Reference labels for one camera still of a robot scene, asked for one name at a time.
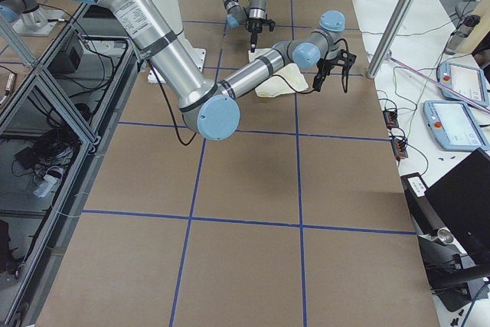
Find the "grey blue third robot arm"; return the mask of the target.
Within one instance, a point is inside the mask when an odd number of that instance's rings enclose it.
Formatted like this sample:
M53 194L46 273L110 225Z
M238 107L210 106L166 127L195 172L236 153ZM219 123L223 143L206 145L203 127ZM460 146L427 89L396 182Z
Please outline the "grey blue third robot arm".
M21 36L47 37L65 21L64 11L46 10L37 0L1 0L1 16Z

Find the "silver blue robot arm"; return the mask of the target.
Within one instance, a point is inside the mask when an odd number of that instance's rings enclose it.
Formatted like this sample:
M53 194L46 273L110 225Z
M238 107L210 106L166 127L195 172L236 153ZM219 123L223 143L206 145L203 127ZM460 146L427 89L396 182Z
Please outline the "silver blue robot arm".
M317 92L329 76L348 85L354 56L345 17L327 11L313 26L295 25L293 0L276 0L271 28L263 0L72 0L113 16L132 43L142 71L163 92L167 122L187 145L220 141L237 131L239 105L286 66L296 65Z
M268 17L267 0L221 0L227 12L229 28L244 26L250 33L250 51L256 51L259 35L264 28L273 31L276 23Z

